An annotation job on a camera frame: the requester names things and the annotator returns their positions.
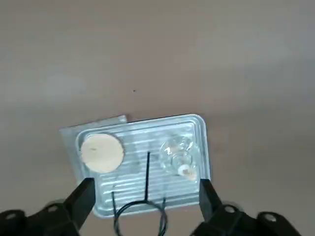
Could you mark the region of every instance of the black wire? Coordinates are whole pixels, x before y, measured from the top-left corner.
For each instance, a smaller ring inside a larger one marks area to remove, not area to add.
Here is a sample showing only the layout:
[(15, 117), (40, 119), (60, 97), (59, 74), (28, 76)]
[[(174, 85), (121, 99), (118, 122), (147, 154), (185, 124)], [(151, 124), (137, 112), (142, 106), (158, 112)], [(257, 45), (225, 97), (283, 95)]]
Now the black wire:
[(146, 188), (145, 188), (145, 193), (144, 193), (144, 200), (148, 200), (149, 169), (150, 169), (150, 152), (148, 152), (148, 155), (147, 155)]
[(114, 230), (115, 230), (115, 233), (117, 236), (123, 236), (121, 234), (120, 228), (119, 228), (119, 221), (118, 221), (119, 216), (125, 210), (127, 210), (129, 207), (132, 207), (135, 205), (142, 205), (142, 204), (150, 205), (150, 206), (158, 209), (161, 213), (161, 219), (159, 222), (159, 231), (158, 231), (157, 236), (163, 236), (167, 230), (167, 215), (166, 215), (166, 212), (164, 210), (166, 198), (163, 198), (162, 206), (159, 206), (158, 204), (155, 204), (154, 202), (148, 201), (149, 169), (150, 169), (150, 152), (148, 152), (148, 156), (147, 156), (146, 185), (145, 185), (144, 200), (127, 203), (126, 205), (123, 205), (122, 208), (119, 209), (119, 211), (116, 211), (115, 196), (114, 196), (114, 192), (112, 192), (113, 211), (114, 211)]
[(167, 215), (166, 212), (164, 210), (163, 207), (155, 204), (154, 202), (151, 201), (147, 201), (147, 200), (140, 200), (140, 201), (134, 201), (131, 203), (127, 203), (126, 205), (124, 205), (122, 208), (119, 209), (119, 211), (116, 212), (115, 218), (114, 218), (114, 230), (117, 236), (123, 236), (120, 232), (120, 228), (119, 228), (119, 216), (125, 211), (127, 210), (129, 207), (131, 206), (135, 206), (135, 205), (141, 205), (141, 204), (147, 204), (150, 205), (156, 209), (158, 209), (161, 213), (161, 222), (163, 222), (162, 227), (160, 227), (160, 230), (158, 232), (157, 236), (163, 236), (166, 232), (167, 229)]

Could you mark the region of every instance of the beige disc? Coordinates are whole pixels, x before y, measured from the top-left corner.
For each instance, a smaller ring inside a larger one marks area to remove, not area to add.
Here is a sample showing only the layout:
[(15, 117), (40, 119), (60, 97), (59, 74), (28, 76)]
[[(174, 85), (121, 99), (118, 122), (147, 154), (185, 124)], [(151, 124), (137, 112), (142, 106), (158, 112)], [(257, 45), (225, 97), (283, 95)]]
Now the beige disc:
[(118, 139), (109, 134), (89, 136), (81, 146), (83, 162), (92, 171), (109, 173), (119, 167), (124, 158), (124, 149)]

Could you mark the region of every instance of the metal tray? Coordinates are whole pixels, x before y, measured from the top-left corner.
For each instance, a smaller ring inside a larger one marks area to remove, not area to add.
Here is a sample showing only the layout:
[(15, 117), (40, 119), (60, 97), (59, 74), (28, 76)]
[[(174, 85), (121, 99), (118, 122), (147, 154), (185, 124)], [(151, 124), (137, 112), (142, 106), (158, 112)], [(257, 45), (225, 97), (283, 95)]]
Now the metal tray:
[[(122, 164), (108, 174), (95, 173), (81, 161), (80, 147), (93, 134), (107, 133), (117, 137), (125, 150)], [(196, 160), (200, 178), (210, 179), (210, 163), (207, 144), (206, 124), (198, 115), (182, 115), (144, 120), (126, 124), (87, 129), (78, 134), (75, 146), (80, 159), (77, 166), (84, 177), (95, 178), (95, 215), (101, 218), (113, 217), (111, 192), (115, 192), (116, 208), (126, 203), (142, 200), (145, 191), (147, 152), (151, 152), (149, 176), (149, 200), (162, 203), (166, 208), (197, 204), (199, 202), (199, 180), (190, 181), (181, 176), (165, 172), (158, 160), (159, 149), (172, 135), (192, 139), (200, 148), (201, 158)], [(124, 214), (151, 211), (147, 205), (134, 206)]]

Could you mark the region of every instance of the table surface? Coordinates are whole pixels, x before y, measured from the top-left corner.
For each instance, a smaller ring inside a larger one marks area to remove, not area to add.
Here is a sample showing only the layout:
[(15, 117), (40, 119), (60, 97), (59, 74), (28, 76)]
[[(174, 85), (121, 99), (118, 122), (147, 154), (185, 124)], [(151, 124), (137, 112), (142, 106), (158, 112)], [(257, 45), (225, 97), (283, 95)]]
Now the table surface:
[[(221, 198), (313, 235), (314, 9), (307, 0), (2, 1), (0, 210), (32, 214), (74, 189), (61, 127), (197, 113)], [(167, 213), (167, 235), (202, 220), (198, 206)], [(81, 234), (114, 235), (112, 224), (91, 215)], [(154, 235), (158, 214), (123, 217), (122, 227)]]

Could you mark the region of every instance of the clear glass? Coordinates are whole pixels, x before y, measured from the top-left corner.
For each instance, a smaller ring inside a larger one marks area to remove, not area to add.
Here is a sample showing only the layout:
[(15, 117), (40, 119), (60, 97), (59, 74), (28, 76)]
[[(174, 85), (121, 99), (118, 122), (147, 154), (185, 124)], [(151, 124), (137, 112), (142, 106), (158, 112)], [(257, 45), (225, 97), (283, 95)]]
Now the clear glass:
[(163, 143), (159, 159), (161, 166), (170, 174), (197, 179), (196, 160), (200, 158), (198, 146), (184, 136), (173, 136)]

